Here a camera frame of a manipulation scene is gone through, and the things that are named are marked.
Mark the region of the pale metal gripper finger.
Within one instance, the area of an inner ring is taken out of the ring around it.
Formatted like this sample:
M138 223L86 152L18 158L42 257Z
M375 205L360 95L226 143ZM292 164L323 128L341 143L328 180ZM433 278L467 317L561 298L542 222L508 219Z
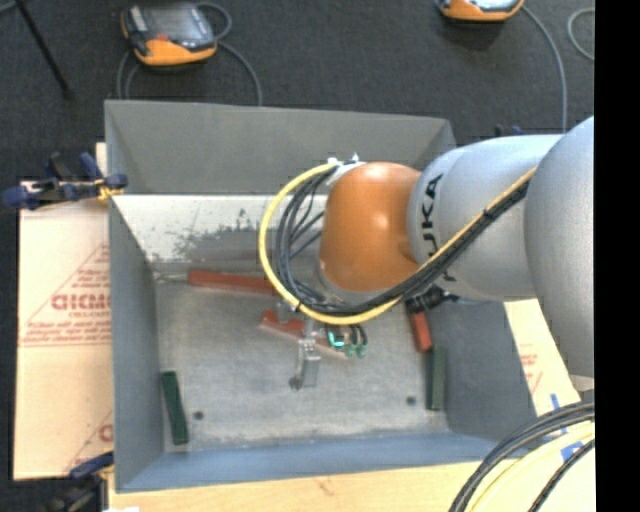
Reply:
M302 387L315 387L318 379L321 356L314 348L303 350Z
M288 383L293 391L299 391L303 386L304 381L304 350L299 348L297 350L296 364L293 376L289 379Z

